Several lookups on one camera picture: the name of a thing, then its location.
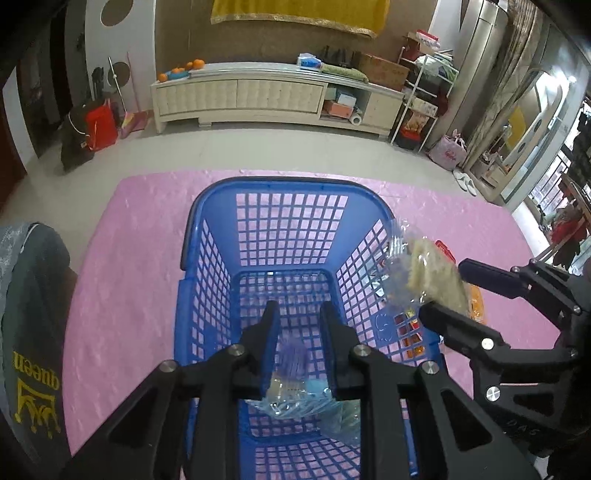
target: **wall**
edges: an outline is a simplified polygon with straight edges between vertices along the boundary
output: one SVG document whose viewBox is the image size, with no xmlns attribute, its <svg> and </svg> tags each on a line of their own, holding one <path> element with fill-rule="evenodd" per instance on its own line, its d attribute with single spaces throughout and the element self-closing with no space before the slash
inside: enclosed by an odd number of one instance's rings
<svg viewBox="0 0 591 480">
<path fill-rule="evenodd" d="M 232 21 L 212 25 L 213 0 L 157 0 L 156 67 L 165 72 L 201 58 L 219 61 L 293 63 L 298 53 L 320 53 L 325 45 L 361 50 L 398 60 L 402 36 L 427 30 L 437 0 L 391 0 L 384 30 L 371 40 L 329 28 L 290 22 Z"/>
<path fill-rule="evenodd" d="M 83 44 L 79 44 L 80 35 L 84 34 L 85 16 L 86 0 L 75 0 L 68 4 L 64 28 L 64 52 L 66 75 L 73 105 L 82 104 L 90 92 L 86 75 L 85 49 Z"/>
<path fill-rule="evenodd" d="M 127 54 L 131 59 L 131 70 L 137 87 L 139 109 L 152 108 L 150 85 L 156 81 L 154 64 L 154 9 L 156 0 L 135 0 L 133 7 L 125 19 L 113 26 L 103 25 L 100 15 L 106 0 L 87 0 L 86 4 L 86 67 L 90 87 L 92 88 L 92 71 L 102 67 L 105 73 L 105 92 L 114 92 L 107 82 L 109 56 L 113 64 L 122 61 L 127 63 Z M 131 80 L 121 87 L 125 106 L 130 112 L 137 107 Z"/>
<path fill-rule="evenodd" d="M 462 0 L 439 0 L 429 33 L 439 37 L 442 50 L 453 50 L 460 35 Z"/>
<path fill-rule="evenodd" d="M 21 98 L 18 95 L 17 70 L 14 69 L 2 89 L 4 109 L 12 135 L 12 140 L 17 148 L 18 156 L 25 168 L 31 160 L 37 159 L 35 149 L 31 143 L 31 137 L 22 115 Z"/>
</svg>

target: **metal screw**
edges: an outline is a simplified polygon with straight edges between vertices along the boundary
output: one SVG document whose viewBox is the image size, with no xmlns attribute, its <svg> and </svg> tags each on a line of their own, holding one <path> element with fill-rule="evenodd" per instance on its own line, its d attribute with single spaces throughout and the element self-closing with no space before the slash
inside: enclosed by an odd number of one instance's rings
<svg viewBox="0 0 591 480">
<path fill-rule="evenodd" d="M 170 372 L 174 372 L 177 369 L 178 364 L 174 360 L 165 360 L 164 362 L 160 363 L 158 368 L 161 372 L 165 374 L 169 374 Z"/>
<path fill-rule="evenodd" d="M 435 375 L 439 372 L 439 365 L 437 365 L 433 360 L 427 360 L 421 364 L 421 368 L 423 371 L 428 375 Z"/>
<path fill-rule="evenodd" d="M 240 343 L 234 343 L 228 347 L 228 353 L 232 356 L 241 356 L 244 355 L 246 349 Z"/>
<path fill-rule="evenodd" d="M 499 390 L 499 387 L 491 387 L 486 390 L 486 399 L 488 401 L 497 401 L 500 396 L 501 391 Z"/>
<path fill-rule="evenodd" d="M 360 343 L 353 347 L 353 353 L 357 356 L 368 356 L 371 353 L 371 348 Z"/>
<path fill-rule="evenodd" d="M 484 350 L 492 350 L 495 346 L 495 342 L 492 338 L 483 338 L 480 344 Z"/>
</svg>

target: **cabinet drawer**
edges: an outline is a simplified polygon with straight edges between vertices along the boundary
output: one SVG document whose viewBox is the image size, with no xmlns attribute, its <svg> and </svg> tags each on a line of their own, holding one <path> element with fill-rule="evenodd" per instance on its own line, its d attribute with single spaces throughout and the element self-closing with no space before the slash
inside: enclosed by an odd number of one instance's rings
<svg viewBox="0 0 591 480">
<path fill-rule="evenodd" d="M 372 93 L 365 108 L 363 124 L 390 129 L 396 120 L 401 105 L 401 99 Z"/>
<path fill-rule="evenodd" d="M 236 80 L 179 83 L 156 90 L 160 115 L 236 108 Z"/>
<path fill-rule="evenodd" d="M 322 87 L 280 80 L 238 80 L 238 108 L 317 112 Z"/>
</svg>

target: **slipper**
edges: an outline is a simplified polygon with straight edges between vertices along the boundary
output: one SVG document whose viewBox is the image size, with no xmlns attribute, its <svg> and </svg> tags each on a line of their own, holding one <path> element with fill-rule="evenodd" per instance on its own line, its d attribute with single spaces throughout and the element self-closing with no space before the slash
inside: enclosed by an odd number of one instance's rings
<svg viewBox="0 0 591 480">
<path fill-rule="evenodd" d="M 468 187 L 464 181 L 465 177 L 468 177 L 464 172 L 458 170 L 457 168 L 453 171 L 453 176 L 456 179 L 457 184 L 460 186 L 464 192 L 468 191 Z"/>
<path fill-rule="evenodd" d="M 462 170 L 460 170 L 459 168 L 454 168 L 452 173 L 456 180 L 460 180 L 464 178 L 464 176 L 466 176 L 466 174 L 462 172 Z"/>
<path fill-rule="evenodd" d="M 470 195 L 472 195 L 473 197 L 478 195 L 478 192 L 476 191 L 476 186 L 474 185 L 474 182 L 472 181 L 472 179 L 468 175 L 466 175 L 466 177 L 463 180 L 464 180 L 464 185 L 466 186 L 466 190 L 468 190 L 470 192 Z"/>
</svg>

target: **paper towel roll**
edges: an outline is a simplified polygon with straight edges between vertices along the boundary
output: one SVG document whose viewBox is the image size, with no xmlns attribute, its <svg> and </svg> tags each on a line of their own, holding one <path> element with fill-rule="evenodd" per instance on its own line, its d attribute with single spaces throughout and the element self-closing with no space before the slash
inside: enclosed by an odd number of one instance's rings
<svg viewBox="0 0 591 480">
<path fill-rule="evenodd" d="M 349 117 L 349 122 L 351 122 L 354 125 L 361 124 L 361 115 L 359 114 L 358 111 L 353 112 L 353 114 L 351 114 L 351 116 Z"/>
</svg>

